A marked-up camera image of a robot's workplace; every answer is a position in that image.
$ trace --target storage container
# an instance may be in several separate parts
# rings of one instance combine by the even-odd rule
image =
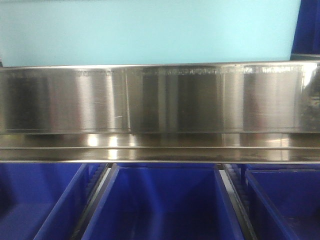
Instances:
[[[0,239],[68,239],[87,204],[95,165],[0,164]]]
[[[249,170],[249,218],[259,240],[320,236],[319,170]]]
[[[199,165],[116,166],[82,240],[243,240],[219,171]]]
[[[294,42],[294,54],[312,54],[310,59],[320,54],[320,0],[303,0],[298,15]]]

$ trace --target blue storage bin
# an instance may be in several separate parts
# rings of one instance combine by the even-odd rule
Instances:
[[[247,171],[249,218],[259,240],[320,237],[320,171]]]
[[[116,166],[82,240],[243,240],[219,171]]]
[[[0,164],[0,239],[68,239],[87,203],[89,166]]]
[[[320,54],[320,0],[302,0],[292,52]]]

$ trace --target metal shelf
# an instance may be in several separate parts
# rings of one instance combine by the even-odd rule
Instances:
[[[2,67],[0,160],[320,163],[319,64]]]

